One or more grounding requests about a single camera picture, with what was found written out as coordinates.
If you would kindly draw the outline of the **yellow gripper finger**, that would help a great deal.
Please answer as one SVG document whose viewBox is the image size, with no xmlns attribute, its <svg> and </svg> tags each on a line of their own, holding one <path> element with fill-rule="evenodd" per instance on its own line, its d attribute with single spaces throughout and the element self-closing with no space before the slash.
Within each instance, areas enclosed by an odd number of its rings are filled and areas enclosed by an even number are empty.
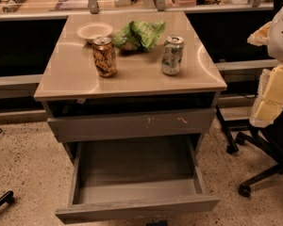
<svg viewBox="0 0 283 226">
<path fill-rule="evenodd" d="M 248 37 L 247 42 L 256 46 L 267 45 L 269 40 L 270 26 L 271 22 L 263 25 Z"/>
<path fill-rule="evenodd" d="M 283 111 L 283 63 L 272 70 L 264 69 L 259 78 L 258 97 L 250 116 L 250 124 L 264 128 L 273 124 Z"/>
</svg>

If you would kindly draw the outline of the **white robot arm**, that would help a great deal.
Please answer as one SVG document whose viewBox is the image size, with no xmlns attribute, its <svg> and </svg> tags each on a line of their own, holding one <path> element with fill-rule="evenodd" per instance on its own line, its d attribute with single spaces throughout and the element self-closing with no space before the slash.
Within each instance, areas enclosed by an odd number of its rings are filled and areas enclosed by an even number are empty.
<svg viewBox="0 0 283 226">
<path fill-rule="evenodd" d="M 253 126 L 264 128 L 273 124 L 283 111 L 283 7 L 270 22 L 251 34 L 247 42 L 266 45 L 268 55 L 279 61 L 273 69 L 263 70 L 249 119 Z"/>
</svg>

